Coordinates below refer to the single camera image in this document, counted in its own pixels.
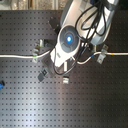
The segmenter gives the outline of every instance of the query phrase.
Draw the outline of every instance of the black component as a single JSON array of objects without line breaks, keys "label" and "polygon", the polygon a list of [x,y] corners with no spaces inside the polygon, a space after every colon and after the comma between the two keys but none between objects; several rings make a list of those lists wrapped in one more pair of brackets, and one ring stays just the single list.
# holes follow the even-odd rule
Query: black component
[{"label": "black component", "polygon": [[60,25],[56,22],[56,20],[51,17],[51,19],[48,21],[52,29],[55,31],[55,33],[58,35],[60,32]]},{"label": "black component", "polygon": [[50,55],[44,57],[44,59],[42,60],[42,63],[44,65],[44,68],[42,70],[42,72],[38,75],[38,80],[40,82],[42,82],[44,80],[44,77],[47,76],[48,74],[50,75],[50,77],[54,76],[54,70],[53,68],[51,68],[52,65],[52,61],[50,59]]},{"label": "black component", "polygon": [[59,38],[61,48],[69,53],[74,51],[79,43],[79,38],[77,37],[77,32],[74,27],[66,26],[60,33]]},{"label": "black component", "polygon": [[2,80],[2,81],[0,81],[0,84],[2,84],[3,86],[5,86],[5,83],[4,83],[4,81]]}]

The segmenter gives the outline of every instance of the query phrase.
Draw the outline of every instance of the perforated table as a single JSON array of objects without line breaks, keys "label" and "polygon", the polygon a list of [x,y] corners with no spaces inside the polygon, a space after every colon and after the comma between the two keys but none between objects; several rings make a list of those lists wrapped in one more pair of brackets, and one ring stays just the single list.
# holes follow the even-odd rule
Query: perforated table
[{"label": "perforated table", "polygon": [[[39,39],[56,39],[48,25],[61,11],[0,11],[0,54],[31,55]],[[118,11],[105,44],[128,52],[128,12]],[[86,51],[83,59],[90,56]],[[128,128],[128,56],[98,56],[62,77],[37,79],[42,59],[0,58],[0,126],[3,128]]]}]

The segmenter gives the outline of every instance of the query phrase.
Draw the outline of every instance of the white robot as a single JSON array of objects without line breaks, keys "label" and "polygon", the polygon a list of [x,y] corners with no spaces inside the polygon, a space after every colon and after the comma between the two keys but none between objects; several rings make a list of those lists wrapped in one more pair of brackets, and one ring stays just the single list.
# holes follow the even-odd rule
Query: white robot
[{"label": "white robot", "polygon": [[69,0],[61,17],[57,44],[51,52],[55,67],[84,49],[105,41],[119,0],[99,0],[94,5],[85,0]]}]

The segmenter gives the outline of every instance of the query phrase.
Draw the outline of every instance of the small object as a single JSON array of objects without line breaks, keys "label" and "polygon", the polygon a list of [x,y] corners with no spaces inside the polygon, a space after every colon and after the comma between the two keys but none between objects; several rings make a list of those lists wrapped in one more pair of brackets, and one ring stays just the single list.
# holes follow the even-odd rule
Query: small object
[{"label": "small object", "polygon": [[39,54],[39,50],[38,49],[34,49],[33,51],[34,51],[35,54],[37,54],[37,55]]},{"label": "small object", "polygon": [[35,49],[37,49],[38,51],[40,51],[40,44],[39,43],[36,43],[35,44]]},{"label": "small object", "polygon": [[0,89],[3,88],[3,86],[5,86],[5,83],[4,83],[4,81],[1,81],[0,82]]},{"label": "small object", "polygon": [[108,50],[108,46],[104,44],[102,50],[101,50],[101,54],[99,55],[98,59],[97,59],[97,62],[102,64],[103,63],[103,60],[104,58],[106,57],[105,53],[107,53],[107,50]]},{"label": "small object", "polygon": [[38,80],[42,82],[44,80],[44,77],[48,74],[47,69],[45,68],[39,75],[38,75]]},{"label": "small object", "polygon": [[92,49],[92,53],[95,53],[96,52],[96,45],[93,45],[93,49]]},{"label": "small object", "polygon": [[63,77],[63,84],[69,84],[69,77],[68,76]]}]

